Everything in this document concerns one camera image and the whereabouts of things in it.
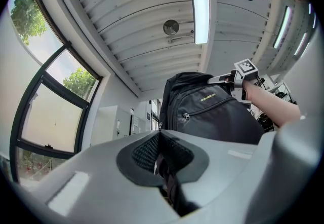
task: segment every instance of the fluorescent light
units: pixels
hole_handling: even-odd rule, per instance
[[[300,57],[303,57],[303,55],[305,54],[306,49],[308,48],[308,45],[309,45],[309,42],[307,43],[307,46],[305,47],[304,52],[302,53],[302,55]]]
[[[209,33],[209,0],[192,0],[194,5],[194,42],[208,42]]]
[[[315,24],[316,24],[316,14],[314,14],[314,23],[313,23],[313,28],[315,28]]]
[[[304,43],[304,40],[305,40],[305,38],[306,38],[306,35],[307,35],[307,34],[304,33],[303,38],[302,38],[301,42],[299,43],[299,46],[298,46],[297,50],[296,50],[295,53],[294,53],[294,56],[296,56],[296,55],[298,54],[298,52],[299,52],[301,46],[302,46],[303,43]]]
[[[282,24],[281,24],[281,27],[279,30],[279,34],[278,34],[277,39],[275,40],[274,45],[273,45],[274,48],[278,48],[279,43],[281,42],[282,37],[284,36],[284,33],[288,26],[288,21],[289,21],[291,12],[292,12],[292,9],[290,7],[286,7],[285,16],[283,18],[283,21],[282,21]]]

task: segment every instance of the green foliage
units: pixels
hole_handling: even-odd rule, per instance
[[[35,0],[14,0],[14,5],[11,11],[12,21],[28,46],[30,36],[40,36],[46,31],[45,19]]]
[[[87,98],[96,79],[85,69],[79,67],[69,78],[63,80],[63,85],[81,98]]]

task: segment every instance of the window frame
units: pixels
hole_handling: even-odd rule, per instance
[[[48,25],[50,26],[53,33],[56,37],[62,42],[62,46],[54,52],[47,60],[44,62],[37,73],[34,75],[30,83],[28,84],[20,102],[16,110],[16,114],[14,117],[14,121],[12,124],[12,131],[10,136],[10,145],[9,145],[9,156],[10,156],[10,167],[11,167],[11,174],[13,181],[19,183],[18,172],[17,172],[17,153],[16,148],[22,148],[24,150],[30,151],[35,154],[53,157],[53,158],[60,158],[60,159],[69,159],[73,157],[75,154],[81,151],[82,149],[82,140],[83,140],[83,133],[87,122],[87,117],[89,115],[90,107],[96,96],[96,92],[99,88],[101,83],[102,77],[99,76],[76,52],[73,48],[72,43],[68,41],[59,28],[54,23],[53,19],[51,18],[50,14],[48,13],[47,9],[44,6],[42,0],[35,0],[40,12],[42,13],[43,17],[47,21]],[[64,52],[68,51],[70,54],[78,61],[81,66],[85,70],[87,70],[98,82],[94,84],[93,88],[93,95],[91,99],[84,100],[65,88],[61,83],[59,83],[56,79],[54,79],[47,71],[47,69],[53,64],[53,62]],[[22,131],[23,126],[27,117],[27,113],[30,107],[30,102],[32,101],[35,93],[37,92],[39,86],[43,84],[47,88],[49,88],[52,92],[56,95],[60,96],[61,98],[65,99],[66,101],[70,102],[71,104],[79,107],[82,109],[82,113],[78,122],[76,135],[75,135],[75,142],[74,142],[74,151],[73,152],[66,152],[66,151],[59,151],[53,148],[41,146],[38,144],[34,144],[22,138]]]

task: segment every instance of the gray plastic surface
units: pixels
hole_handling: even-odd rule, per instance
[[[320,161],[322,121],[308,118],[287,124],[278,133],[264,134],[258,146],[168,131],[201,147],[210,157],[200,179],[182,185],[186,200],[201,206],[183,218],[157,188],[135,185],[117,168],[120,149],[148,133],[81,152],[44,178],[33,195],[47,203],[75,171],[82,171],[90,175],[90,181],[67,215],[71,222],[272,223],[295,200]]]

